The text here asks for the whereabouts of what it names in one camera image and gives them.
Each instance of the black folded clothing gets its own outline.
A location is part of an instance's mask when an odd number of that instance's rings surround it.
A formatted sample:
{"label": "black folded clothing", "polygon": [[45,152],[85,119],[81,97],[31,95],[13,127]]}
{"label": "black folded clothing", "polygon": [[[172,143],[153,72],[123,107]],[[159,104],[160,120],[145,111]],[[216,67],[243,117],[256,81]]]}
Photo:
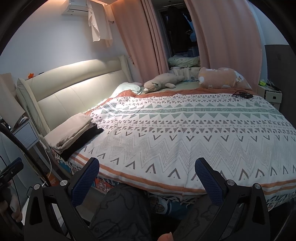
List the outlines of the black folded clothing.
{"label": "black folded clothing", "polygon": [[65,161],[67,161],[70,156],[82,148],[88,141],[90,141],[94,136],[102,133],[104,130],[102,128],[98,129],[96,123],[93,123],[93,127],[85,131],[68,149],[64,150],[60,156]]}

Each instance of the blue gripper pad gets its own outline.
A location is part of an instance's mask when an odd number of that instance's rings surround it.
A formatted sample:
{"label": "blue gripper pad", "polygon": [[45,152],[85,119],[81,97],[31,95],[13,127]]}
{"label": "blue gripper pad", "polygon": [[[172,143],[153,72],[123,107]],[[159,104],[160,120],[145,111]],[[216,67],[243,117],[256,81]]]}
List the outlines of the blue gripper pad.
{"label": "blue gripper pad", "polygon": [[93,184],[95,178],[99,173],[99,161],[96,158],[93,158],[90,165],[81,175],[79,180],[76,182],[76,185],[72,188],[71,191],[71,203],[73,207],[79,206],[82,204],[85,199],[91,185]]}
{"label": "blue gripper pad", "polygon": [[212,204],[221,206],[224,202],[223,190],[217,183],[213,175],[210,173],[208,168],[205,167],[204,164],[201,162],[201,159],[203,158],[198,158],[195,161],[195,173],[200,179],[206,192],[208,193]]}

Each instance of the yellow-green object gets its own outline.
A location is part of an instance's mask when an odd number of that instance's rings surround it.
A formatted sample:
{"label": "yellow-green object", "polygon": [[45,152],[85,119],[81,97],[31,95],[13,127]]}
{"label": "yellow-green object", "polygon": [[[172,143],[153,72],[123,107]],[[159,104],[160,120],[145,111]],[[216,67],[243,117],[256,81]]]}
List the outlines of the yellow-green object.
{"label": "yellow-green object", "polygon": [[260,86],[266,86],[266,83],[265,83],[264,81],[260,80],[260,81],[259,81],[259,85],[260,85]]}

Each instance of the patterned blanket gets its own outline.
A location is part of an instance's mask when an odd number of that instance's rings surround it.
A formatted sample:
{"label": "patterned blanket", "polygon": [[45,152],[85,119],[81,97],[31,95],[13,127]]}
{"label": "patterned blanket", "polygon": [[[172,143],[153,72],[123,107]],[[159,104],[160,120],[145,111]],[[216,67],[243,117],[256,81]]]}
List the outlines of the patterned blanket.
{"label": "patterned blanket", "polygon": [[100,161],[99,176],[190,203],[205,190],[194,171],[204,157],[225,179],[262,185],[268,208],[296,190],[296,131],[271,104],[231,94],[122,96],[89,112],[105,131],[70,162]]}

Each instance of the dark gray patterned pants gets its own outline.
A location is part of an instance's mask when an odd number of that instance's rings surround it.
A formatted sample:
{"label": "dark gray patterned pants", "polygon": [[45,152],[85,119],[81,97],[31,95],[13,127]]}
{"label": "dark gray patterned pants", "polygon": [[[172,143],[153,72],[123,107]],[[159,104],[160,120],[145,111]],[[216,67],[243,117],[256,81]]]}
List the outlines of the dark gray patterned pants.
{"label": "dark gray patterned pants", "polygon": [[[217,210],[207,195],[199,198],[174,232],[174,241],[197,240]],[[151,209],[144,192],[119,184],[100,203],[90,230],[99,241],[152,241],[150,217]]]}

